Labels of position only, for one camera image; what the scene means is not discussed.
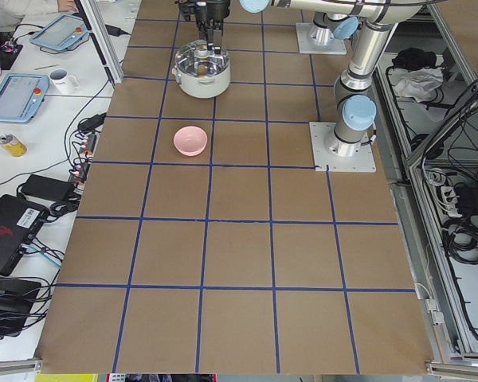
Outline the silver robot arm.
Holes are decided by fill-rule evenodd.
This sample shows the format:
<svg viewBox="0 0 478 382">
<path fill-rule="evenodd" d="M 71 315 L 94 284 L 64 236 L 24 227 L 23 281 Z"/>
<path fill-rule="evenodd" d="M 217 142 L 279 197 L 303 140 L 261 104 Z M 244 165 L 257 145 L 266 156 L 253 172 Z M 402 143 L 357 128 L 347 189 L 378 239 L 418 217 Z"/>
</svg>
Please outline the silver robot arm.
<svg viewBox="0 0 478 382">
<path fill-rule="evenodd" d="M 346 70 L 335 82 L 338 122 L 323 140 L 333 155 L 350 158 L 362 145 L 362 137 L 376 116 L 376 106 L 367 96 L 372 74 L 398 24 L 421 8 L 417 1 L 242 1 L 250 13 L 268 6 L 310 10 L 324 15 L 323 24 L 334 35 L 349 37 L 363 20 L 354 54 Z"/>
<path fill-rule="evenodd" d="M 224 20 L 229 16 L 229 1 L 177 1 L 179 14 L 185 21 L 195 21 L 199 39 L 206 52 L 222 54 Z M 359 26 L 357 17 L 346 14 L 315 12 L 311 23 L 296 24 L 300 53 L 344 55 L 344 41 Z"/>
</svg>

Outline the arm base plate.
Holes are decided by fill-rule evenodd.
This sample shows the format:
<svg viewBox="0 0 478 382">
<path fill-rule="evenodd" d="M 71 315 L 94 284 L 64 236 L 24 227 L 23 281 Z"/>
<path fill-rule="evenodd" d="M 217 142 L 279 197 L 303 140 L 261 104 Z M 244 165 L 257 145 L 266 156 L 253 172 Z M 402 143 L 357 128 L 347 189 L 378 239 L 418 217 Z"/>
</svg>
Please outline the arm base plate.
<svg viewBox="0 0 478 382">
<path fill-rule="evenodd" d="M 346 55 L 344 40 L 335 39 L 332 32 L 313 23 L 296 23 L 299 53 Z"/>
<path fill-rule="evenodd" d="M 359 142 L 345 143 L 335 135 L 335 123 L 310 122 L 311 147 L 316 171 L 375 173 L 373 150 L 364 133 Z"/>
</svg>

